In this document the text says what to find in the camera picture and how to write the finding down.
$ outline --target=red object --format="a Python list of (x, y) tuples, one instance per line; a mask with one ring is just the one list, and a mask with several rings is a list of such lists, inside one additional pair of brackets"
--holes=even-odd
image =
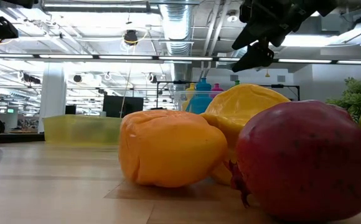
[(326, 222), (361, 212), (361, 128), (341, 108), (301, 101), (262, 111), (236, 153), (233, 186), (276, 218)]

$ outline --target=wooden table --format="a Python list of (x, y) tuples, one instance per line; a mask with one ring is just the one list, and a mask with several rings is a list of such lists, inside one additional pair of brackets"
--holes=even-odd
[[(124, 181), (115, 148), (0, 145), (0, 223), (275, 223), (237, 191), (203, 181), (182, 189)], [(361, 214), (335, 223), (361, 224)]]

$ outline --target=ventilation duct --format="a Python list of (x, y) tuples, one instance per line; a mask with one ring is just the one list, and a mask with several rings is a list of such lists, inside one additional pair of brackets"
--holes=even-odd
[[(162, 26), (164, 36), (168, 40), (188, 40), (190, 38), (191, 6), (186, 5), (161, 5)], [(168, 42), (169, 55), (190, 55), (190, 44), (185, 42)], [(191, 67), (189, 63), (174, 63), (171, 69), (174, 80), (191, 80)]]

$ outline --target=exposed pipe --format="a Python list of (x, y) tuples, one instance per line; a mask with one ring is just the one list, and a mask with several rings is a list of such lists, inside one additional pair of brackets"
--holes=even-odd
[[(192, 25), (192, 7), (188, 5), (161, 5), (164, 36), (168, 40), (189, 40)], [(185, 42), (168, 42), (169, 55), (190, 55), (191, 45)], [(185, 80), (191, 71), (191, 64), (173, 63), (171, 75), (174, 80)]]
[(210, 25), (208, 28), (207, 36), (205, 38), (204, 48), (203, 48), (203, 52), (201, 53), (201, 56), (205, 56), (205, 54), (207, 53), (208, 46), (210, 44), (210, 40), (211, 40), (211, 36), (212, 36), (212, 32), (213, 32), (213, 27), (217, 21), (219, 5), (220, 5), (220, 0), (215, 0), (215, 4), (212, 9), (212, 18), (211, 18)]
[(215, 30), (215, 33), (213, 35), (213, 40), (212, 40), (212, 43), (211, 43), (211, 46), (210, 46), (210, 51), (208, 52), (208, 56), (212, 56), (213, 54), (213, 50), (217, 44), (217, 40), (218, 40), (218, 37), (219, 37), (219, 34), (220, 34), (220, 31), (222, 29), (222, 25), (223, 25), (223, 22), (226, 18), (226, 13), (228, 11), (228, 8), (229, 8), (229, 5), (231, 3), (231, 0), (225, 0), (225, 3), (223, 5), (223, 9), (222, 9), (222, 14), (220, 15), (220, 19), (219, 19), (219, 22), (218, 22), (218, 26)]

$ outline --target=yellow bell pepper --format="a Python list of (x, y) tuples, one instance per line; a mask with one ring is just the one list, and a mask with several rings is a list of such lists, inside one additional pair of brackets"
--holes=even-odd
[(210, 125), (222, 131), (228, 143), (227, 157), (212, 173), (219, 184), (230, 185), (232, 174), (227, 164), (229, 160), (236, 162), (236, 143), (244, 125), (259, 112), (284, 102), (289, 102), (289, 99), (282, 94), (253, 84), (234, 86), (212, 100), (201, 115)]

